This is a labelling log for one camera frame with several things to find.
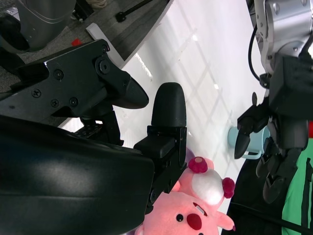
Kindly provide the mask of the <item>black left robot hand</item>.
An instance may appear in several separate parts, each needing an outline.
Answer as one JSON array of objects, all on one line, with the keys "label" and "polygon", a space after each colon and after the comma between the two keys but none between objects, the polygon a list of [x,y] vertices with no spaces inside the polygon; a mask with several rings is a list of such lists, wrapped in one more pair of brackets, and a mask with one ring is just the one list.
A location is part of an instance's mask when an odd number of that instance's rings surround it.
[{"label": "black left robot hand", "polygon": [[268,95],[255,102],[238,119],[234,157],[239,159],[250,143],[250,134],[265,126],[270,137],[256,174],[266,176],[263,199],[274,202],[293,179],[296,162],[308,145],[308,122],[313,118],[313,60],[308,52],[298,57],[279,56],[267,86]]}]

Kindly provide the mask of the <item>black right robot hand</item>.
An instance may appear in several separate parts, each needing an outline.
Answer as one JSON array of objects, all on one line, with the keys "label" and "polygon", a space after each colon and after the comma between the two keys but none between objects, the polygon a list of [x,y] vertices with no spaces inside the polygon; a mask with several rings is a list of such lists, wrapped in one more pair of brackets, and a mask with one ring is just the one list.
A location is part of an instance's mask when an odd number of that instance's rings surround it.
[{"label": "black right robot hand", "polygon": [[186,169],[180,84],[162,84],[147,136],[124,147],[114,106],[142,109],[144,89],[97,40],[18,68],[0,96],[0,232],[119,235],[137,228]]}]

